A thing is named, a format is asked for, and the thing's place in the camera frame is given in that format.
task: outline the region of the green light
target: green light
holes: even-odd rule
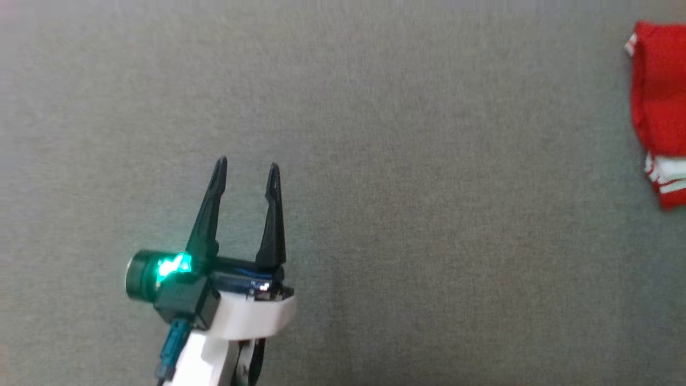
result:
[[[157,262],[157,282],[162,282],[172,272],[190,272],[191,256],[179,253],[173,260],[162,259]]]

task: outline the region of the gray background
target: gray background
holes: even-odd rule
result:
[[[686,383],[686,212],[622,49],[683,1],[365,3],[3,2],[5,384],[154,384],[126,262],[184,247],[224,153],[229,256],[282,167],[261,385]]]

